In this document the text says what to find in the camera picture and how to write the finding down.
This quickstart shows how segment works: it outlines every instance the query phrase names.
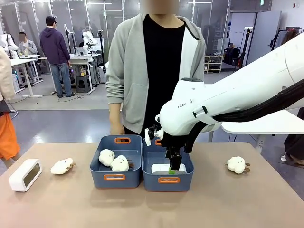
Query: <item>storage bin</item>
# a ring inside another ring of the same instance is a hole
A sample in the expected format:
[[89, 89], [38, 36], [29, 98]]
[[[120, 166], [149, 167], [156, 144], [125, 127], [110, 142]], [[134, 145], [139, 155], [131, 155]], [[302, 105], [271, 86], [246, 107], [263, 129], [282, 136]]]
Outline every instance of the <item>storage bin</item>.
[[142, 171], [144, 186], [147, 191], [188, 191], [190, 189], [194, 167], [188, 153], [184, 148], [180, 149], [181, 163], [186, 166], [187, 174], [158, 175], [152, 174], [153, 164], [170, 163], [166, 158], [166, 148], [160, 146], [160, 140], [151, 140], [151, 146], [147, 146], [145, 140], [142, 144]]
[[[132, 160], [134, 167], [125, 172], [113, 172], [110, 167], [100, 163], [100, 151], [109, 149], [119, 155]], [[142, 166], [142, 138], [138, 135], [124, 135], [123, 137], [108, 135], [101, 139], [97, 151], [92, 159], [90, 170], [96, 188], [123, 189], [136, 188]]]

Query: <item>bin handle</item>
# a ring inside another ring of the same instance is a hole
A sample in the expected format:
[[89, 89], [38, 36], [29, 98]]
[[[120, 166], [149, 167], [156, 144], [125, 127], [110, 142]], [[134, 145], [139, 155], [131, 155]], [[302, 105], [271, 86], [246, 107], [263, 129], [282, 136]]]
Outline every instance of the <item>bin handle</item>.
[[155, 140], [155, 146], [162, 146], [160, 139]]
[[178, 184], [180, 181], [179, 177], [159, 177], [157, 179], [159, 184]]
[[106, 180], [106, 181], [124, 181], [125, 175], [124, 174], [105, 174], [104, 180]]
[[131, 138], [129, 137], [118, 137], [114, 139], [115, 144], [130, 144], [131, 143]]

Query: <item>digital clock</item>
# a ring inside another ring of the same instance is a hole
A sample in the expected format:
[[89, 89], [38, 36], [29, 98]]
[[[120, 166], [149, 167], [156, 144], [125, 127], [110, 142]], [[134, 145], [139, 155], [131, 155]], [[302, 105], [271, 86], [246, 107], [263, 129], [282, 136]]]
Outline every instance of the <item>digital clock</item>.
[[13, 191], [27, 191], [42, 172], [39, 159], [26, 159], [9, 177]]

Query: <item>white plush toy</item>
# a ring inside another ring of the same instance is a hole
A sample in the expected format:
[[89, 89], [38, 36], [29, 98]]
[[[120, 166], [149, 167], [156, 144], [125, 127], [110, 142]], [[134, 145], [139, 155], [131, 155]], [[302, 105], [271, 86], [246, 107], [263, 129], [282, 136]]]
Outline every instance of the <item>white plush toy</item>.
[[112, 171], [114, 172], [124, 172], [129, 170], [129, 161], [123, 155], [119, 155], [111, 163]]
[[67, 158], [61, 161], [57, 161], [51, 168], [51, 173], [56, 175], [61, 175], [69, 171], [76, 163], [73, 162], [73, 159]]
[[245, 160], [242, 157], [232, 157], [227, 163], [227, 168], [237, 174], [241, 174], [244, 171], [250, 172], [250, 169], [246, 166], [250, 166], [249, 163], [245, 163]]
[[109, 167], [111, 165], [114, 158], [115, 158], [114, 152], [111, 150], [108, 150], [108, 149], [100, 151], [100, 154], [98, 157], [100, 163], [102, 163], [104, 166], [107, 166], [107, 167]]

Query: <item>orange pants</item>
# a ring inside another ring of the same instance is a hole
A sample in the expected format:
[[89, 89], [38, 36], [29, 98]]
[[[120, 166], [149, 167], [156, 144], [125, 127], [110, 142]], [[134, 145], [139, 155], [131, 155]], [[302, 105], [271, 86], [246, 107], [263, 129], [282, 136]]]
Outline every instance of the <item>orange pants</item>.
[[0, 158], [6, 160], [15, 157], [20, 148], [17, 136], [9, 113], [0, 116]]

